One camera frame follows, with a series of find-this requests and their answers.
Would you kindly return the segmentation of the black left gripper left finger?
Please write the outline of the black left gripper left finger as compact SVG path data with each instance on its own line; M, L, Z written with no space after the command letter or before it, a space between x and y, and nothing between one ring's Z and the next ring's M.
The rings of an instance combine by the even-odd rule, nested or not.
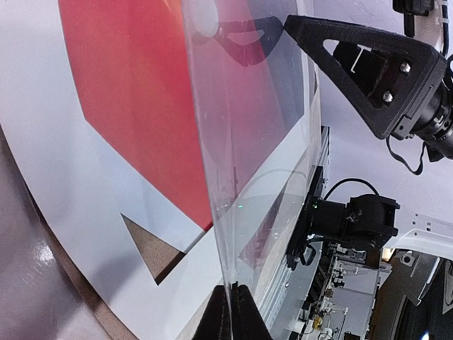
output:
M197 326L193 340L229 340L230 314L226 290L216 285Z

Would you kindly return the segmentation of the clear acrylic sheet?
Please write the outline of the clear acrylic sheet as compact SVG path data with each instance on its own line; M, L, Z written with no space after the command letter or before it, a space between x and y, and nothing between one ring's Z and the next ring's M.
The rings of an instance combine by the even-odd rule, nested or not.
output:
M258 308L276 265L268 257L304 196L319 154L317 69L284 29L311 1L184 1L195 119L231 327L231 289Z

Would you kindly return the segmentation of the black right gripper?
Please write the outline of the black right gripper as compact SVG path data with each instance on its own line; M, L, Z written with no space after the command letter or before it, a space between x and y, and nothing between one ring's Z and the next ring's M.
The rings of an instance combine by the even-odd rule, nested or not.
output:
M364 25L289 15L285 31L375 137L418 137L430 162L452 159L452 70L432 45Z

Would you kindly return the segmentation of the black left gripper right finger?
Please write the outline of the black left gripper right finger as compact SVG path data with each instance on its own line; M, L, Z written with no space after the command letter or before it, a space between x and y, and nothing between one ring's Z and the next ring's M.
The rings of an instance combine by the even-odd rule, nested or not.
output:
M234 283L231 289L232 339L272 340L247 285Z

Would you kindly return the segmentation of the white photo mat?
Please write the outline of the white photo mat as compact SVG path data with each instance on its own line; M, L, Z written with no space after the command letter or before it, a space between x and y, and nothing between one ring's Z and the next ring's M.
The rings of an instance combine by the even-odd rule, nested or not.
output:
M138 339L189 339L222 282L203 230L88 124L60 1L1 2L1 128L69 258Z

